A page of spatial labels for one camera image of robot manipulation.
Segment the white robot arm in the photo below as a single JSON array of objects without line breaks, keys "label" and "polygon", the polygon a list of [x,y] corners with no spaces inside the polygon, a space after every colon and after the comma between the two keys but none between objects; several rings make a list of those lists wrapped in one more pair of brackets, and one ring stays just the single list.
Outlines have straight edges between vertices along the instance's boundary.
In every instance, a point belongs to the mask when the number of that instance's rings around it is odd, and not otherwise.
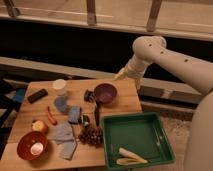
[{"label": "white robot arm", "polygon": [[213,63],[168,50],[162,36],[141,36],[133,42],[133,57],[115,75],[136,85],[146,68],[156,63],[203,95],[191,123],[184,171],[213,171]]}]

